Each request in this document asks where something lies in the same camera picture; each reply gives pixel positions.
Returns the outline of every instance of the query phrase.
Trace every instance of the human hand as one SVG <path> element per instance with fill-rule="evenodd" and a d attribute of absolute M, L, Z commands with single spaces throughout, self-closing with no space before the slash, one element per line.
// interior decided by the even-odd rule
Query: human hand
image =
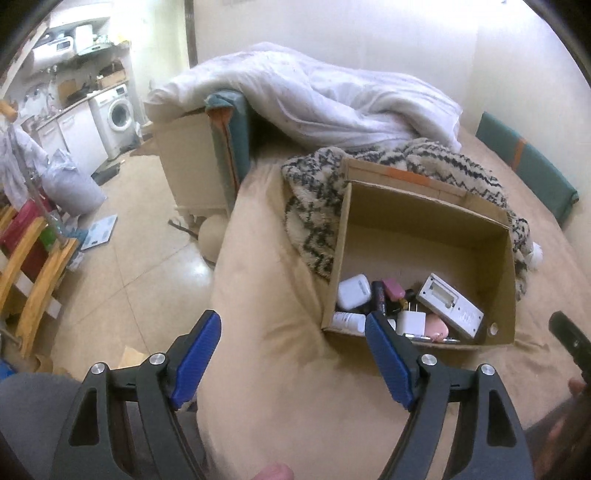
<path fill-rule="evenodd" d="M 571 395 L 574 397 L 579 395 L 585 389 L 586 386 L 587 384 L 578 378 L 571 378 L 569 380 L 569 390 Z M 564 427 L 565 421 L 566 416 L 562 417 L 559 421 L 557 421 L 552 430 L 550 430 L 550 433 L 548 434 L 546 443 L 542 448 L 538 459 L 534 463 L 534 473 L 537 479 L 542 478 L 546 473 L 548 473 L 552 468 L 552 465 L 554 464 L 556 454 L 558 453 L 558 437 L 562 432 L 562 428 Z"/>
<path fill-rule="evenodd" d="M 252 480 L 294 480 L 294 472 L 284 463 L 272 463 Z"/>

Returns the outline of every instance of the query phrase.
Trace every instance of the metal screw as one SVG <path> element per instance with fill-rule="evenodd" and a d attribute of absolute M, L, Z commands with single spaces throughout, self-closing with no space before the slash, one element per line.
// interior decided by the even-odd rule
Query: metal screw
<path fill-rule="evenodd" d="M 92 367 L 90 367 L 90 371 L 93 372 L 95 375 L 101 374 L 105 371 L 105 364 L 94 364 Z"/>
<path fill-rule="evenodd" d="M 161 365 L 166 360 L 166 355 L 163 353 L 155 353 L 150 357 L 150 363 L 152 365 Z"/>
<path fill-rule="evenodd" d="M 421 357 L 421 362 L 423 362 L 425 365 L 433 366 L 437 363 L 437 358 L 435 358 L 435 356 L 431 355 L 430 353 L 425 353 L 425 355 Z"/>
<path fill-rule="evenodd" d="M 492 365 L 489 365 L 489 364 L 482 365 L 480 370 L 482 370 L 482 373 L 484 373 L 485 375 L 494 375 L 495 374 L 495 367 L 493 367 Z"/>

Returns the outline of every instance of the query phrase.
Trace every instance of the blue gripper pad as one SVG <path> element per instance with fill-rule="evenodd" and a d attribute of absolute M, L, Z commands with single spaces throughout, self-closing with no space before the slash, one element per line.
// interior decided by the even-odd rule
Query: blue gripper pad
<path fill-rule="evenodd" d="M 365 338 L 390 395 L 395 402 L 410 410 L 415 400 L 410 373 L 372 314 L 367 315 L 365 320 Z"/>
<path fill-rule="evenodd" d="M 193 398 L 222 335 L 222 320 L 219 315 L 213 310 L 206 311 L 206 314 L 209 318 L 204 320 L 201 331 L 177 368 L 174 391 L 170 395 L 170 401 L 176 409 Z"/>

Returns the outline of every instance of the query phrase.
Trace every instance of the tiled floor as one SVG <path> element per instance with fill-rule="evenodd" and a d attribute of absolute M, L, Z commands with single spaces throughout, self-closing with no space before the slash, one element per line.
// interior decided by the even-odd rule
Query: tiled floor
<path fill-rule="evenodd" d="M 97 361 L 116 368 L 126 346 L 166 351 L 208 307 L 212 270 L 194 240 L 167 224 L 177 216 L 156 156 L 129 157 L 103 185 L 107 201 L 80 224 L 116 213 L 109 243 L 87 251 L 56 297 L 57 320 L 44 316 L 38 348 L 54 365 L 84 378 Z"/>

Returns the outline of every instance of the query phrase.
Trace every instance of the washing machine door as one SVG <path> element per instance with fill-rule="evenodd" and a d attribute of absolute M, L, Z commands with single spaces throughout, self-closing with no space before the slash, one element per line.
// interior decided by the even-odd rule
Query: washing machine door
<path fill-rule="evenodd" d="M 111 130 L 124 132 L 134 122 L 134 108 L 127 98 L 117 98 L 109 106 L 107 123 Z"/>

